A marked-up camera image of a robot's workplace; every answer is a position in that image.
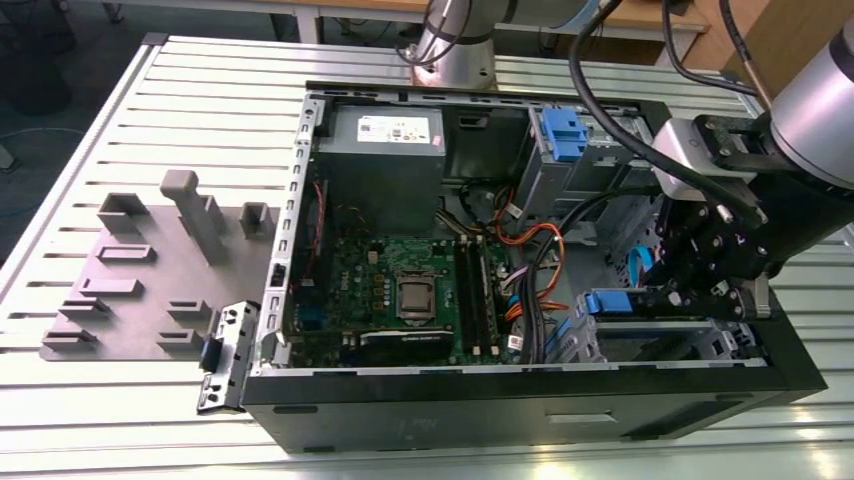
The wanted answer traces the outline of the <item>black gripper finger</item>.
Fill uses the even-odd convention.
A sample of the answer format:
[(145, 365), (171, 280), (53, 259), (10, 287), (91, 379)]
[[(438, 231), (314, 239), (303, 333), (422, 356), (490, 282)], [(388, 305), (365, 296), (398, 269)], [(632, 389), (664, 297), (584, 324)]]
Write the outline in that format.
[(678, 291), (694, 274), (696, 235), (709, 221), (709, 208), (702, 202), (664, 198), (656, 221), (660, 237), (658, 260), (650, 270), (650, 285)]
[(745, 322), (773, 315), (769, 278), (721, 281), (710, 290), (678, 291), (672, 286), (637, 290), (637, 313), (649, 317), (710, 318)]

